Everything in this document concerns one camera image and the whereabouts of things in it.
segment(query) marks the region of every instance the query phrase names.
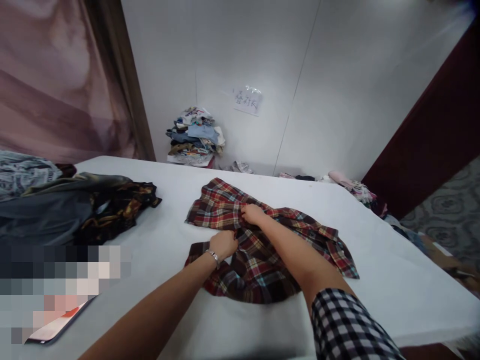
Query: floor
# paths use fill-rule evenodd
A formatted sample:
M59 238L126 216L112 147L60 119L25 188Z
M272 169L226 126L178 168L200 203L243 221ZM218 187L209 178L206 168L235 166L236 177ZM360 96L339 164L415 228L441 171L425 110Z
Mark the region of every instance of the floor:
M480 272L480 156L400 222Z

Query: pink curtain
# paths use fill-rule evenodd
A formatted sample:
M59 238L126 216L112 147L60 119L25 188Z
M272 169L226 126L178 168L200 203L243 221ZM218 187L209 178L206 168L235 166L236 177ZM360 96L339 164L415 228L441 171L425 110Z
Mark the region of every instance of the pink curtain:
M82 0L0 1L0 149L136 157L130 114Z

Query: white table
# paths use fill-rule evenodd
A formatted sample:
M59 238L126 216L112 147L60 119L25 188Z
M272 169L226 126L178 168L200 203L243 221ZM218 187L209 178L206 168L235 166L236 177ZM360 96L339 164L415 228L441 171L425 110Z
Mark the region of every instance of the white table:
M153 182L163 199L107 245L132 250L131 277L99 295L54 344L23 346L23 359L76 359L150 291L182 269L190 245L213 229L184 223L201 187L219 177L274 208L290 207L339 230L360 280L346 279L399 347L456 339L479 330L480 301L336 184L101 156L79 172ZM241 303L201 290L160 359L315 354L301 294L272 305Z

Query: watch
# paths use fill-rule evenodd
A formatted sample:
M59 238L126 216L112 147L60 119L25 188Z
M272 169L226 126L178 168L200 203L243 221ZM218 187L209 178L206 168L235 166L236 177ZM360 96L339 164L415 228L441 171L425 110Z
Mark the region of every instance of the watch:
M217 254L215 252L213 252L212 250L208 249L208 250L205 250L206 253L209 253L210 255L213 256L213 258L215 259L216 261L216 269L220 269L220 262L219 262L219 257L217 256Z

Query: checkered sleeve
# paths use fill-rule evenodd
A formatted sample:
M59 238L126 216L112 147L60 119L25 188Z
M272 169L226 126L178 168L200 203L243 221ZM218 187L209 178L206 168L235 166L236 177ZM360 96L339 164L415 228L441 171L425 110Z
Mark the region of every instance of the checkered sleeve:
M317 359L403 359L383 327L349 293L324 289L311 310Z

